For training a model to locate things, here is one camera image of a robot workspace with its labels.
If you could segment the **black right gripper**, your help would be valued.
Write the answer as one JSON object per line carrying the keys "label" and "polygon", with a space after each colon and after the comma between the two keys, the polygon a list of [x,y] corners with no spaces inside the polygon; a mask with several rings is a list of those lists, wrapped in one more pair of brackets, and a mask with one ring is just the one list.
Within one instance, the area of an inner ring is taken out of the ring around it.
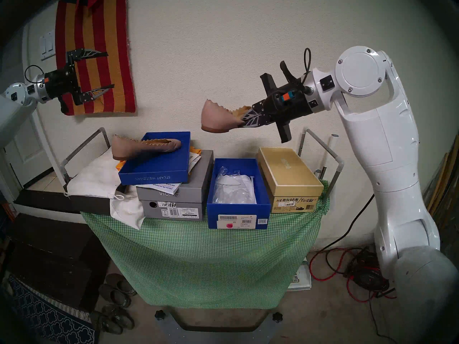
{"label": "black right gripper", "polygon": [[275,123],[281,143],[292,139],[290,121],[312,114],[306,92],[313,92],[312,88],[302,84],[300,78],[295,78],[291,73],[284,75],[288,83],[277,87],[270,74],[262,74],[260,78],[267,97],[242,108],[244,128],[259,128]]}

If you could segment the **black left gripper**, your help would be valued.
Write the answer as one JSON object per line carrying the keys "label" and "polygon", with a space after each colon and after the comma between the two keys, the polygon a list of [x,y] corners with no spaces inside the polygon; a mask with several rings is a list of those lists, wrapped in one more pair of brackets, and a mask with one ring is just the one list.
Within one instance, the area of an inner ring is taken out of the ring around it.
{"label": "black left gripper", "polygon": [[79,106],[100,98],[108,90],[114,88],[115,84],[110,84],[87,92],[81,92],[74,63],[98,57],[108,57],[108,53],[94,49],[67,51],[66,65],[61,69],[45,73],[45,90],[49,98],[54,99],[62,97],[64,94],[71,94],[74,104]]}

